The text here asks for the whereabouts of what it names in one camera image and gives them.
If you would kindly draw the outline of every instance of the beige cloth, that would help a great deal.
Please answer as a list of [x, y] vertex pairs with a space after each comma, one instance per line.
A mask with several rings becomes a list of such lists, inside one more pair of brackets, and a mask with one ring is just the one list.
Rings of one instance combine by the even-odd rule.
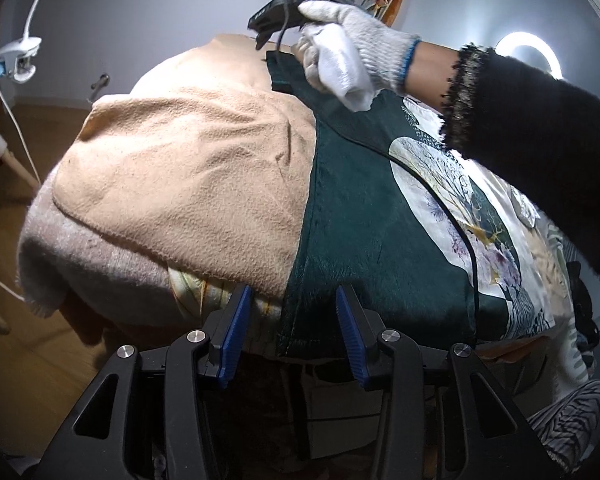
[[105, 96], [61, 161], [67, 215], [170, 266], [281, 298], [296, 257], [314, 116], [273, 92], [265, 50], [218, 36]]

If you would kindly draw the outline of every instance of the black sweater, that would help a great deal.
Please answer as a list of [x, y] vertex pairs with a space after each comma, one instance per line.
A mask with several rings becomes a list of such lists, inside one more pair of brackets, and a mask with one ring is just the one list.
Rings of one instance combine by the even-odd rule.
[[445, 142], [525, 193], [600, 275], [600, 100], [493, 50], [460, 53]]

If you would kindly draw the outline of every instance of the dark green fabric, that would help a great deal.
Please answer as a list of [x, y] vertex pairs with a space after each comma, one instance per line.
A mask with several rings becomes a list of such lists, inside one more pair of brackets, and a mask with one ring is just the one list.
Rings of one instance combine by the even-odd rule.
[[477, 334], [466, 271], [447, 261], [413, 215], [389, 160], [351, 142], [373, 143], [388, 153], [397, 137], [426, 140], [406, 119], [402, 99], [383, 91], [370, 111], [353, 113], [311, 88], [293, 57], [281, 55], [282, 72], [267, 54], [273, 89], [292, 92], [311, 108], [317, 137], [298, 255], [283, 301], [279, 354], [344, 355], [334, 291], [345, 282], [385, 325], [420, 344], [446, 349], [475, 343], [477, 336], [501, 337], [506, 302], [480, 295]]

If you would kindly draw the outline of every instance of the gray wall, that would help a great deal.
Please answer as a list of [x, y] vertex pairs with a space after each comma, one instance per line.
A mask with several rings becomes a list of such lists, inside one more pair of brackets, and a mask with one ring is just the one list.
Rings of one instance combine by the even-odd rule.
[[[6, 0], [1, 43], [19, 37], [31, 1]], [[108, 72], [108, 91], [127, 92], [169, 56], [219, 32], [248, 33], [248, 18], [267, 1], [41, 0], [31, 27], [43, 38], [38, 73], [16, 90], [83, 100], [89, 85]], [[586, 0], [405, 0], [394, 27], [455, 48], [531, 32], [552, 47], [566, 79], [600, 97], [600, 20]]]

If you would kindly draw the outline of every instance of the black handheld device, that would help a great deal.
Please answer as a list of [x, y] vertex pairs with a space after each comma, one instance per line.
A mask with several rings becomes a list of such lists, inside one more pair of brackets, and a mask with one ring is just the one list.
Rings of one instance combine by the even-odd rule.
[[[298, 5], [307, 0], [271, 0], [250, 17], [248, 27], [257, 32], [256, 50], [260, 50], [274, 32], [283, 28], [299, 27], [306, 18], [298, 10]], [[353, 0], [328, 0], [338, 4], [354, 4]]]

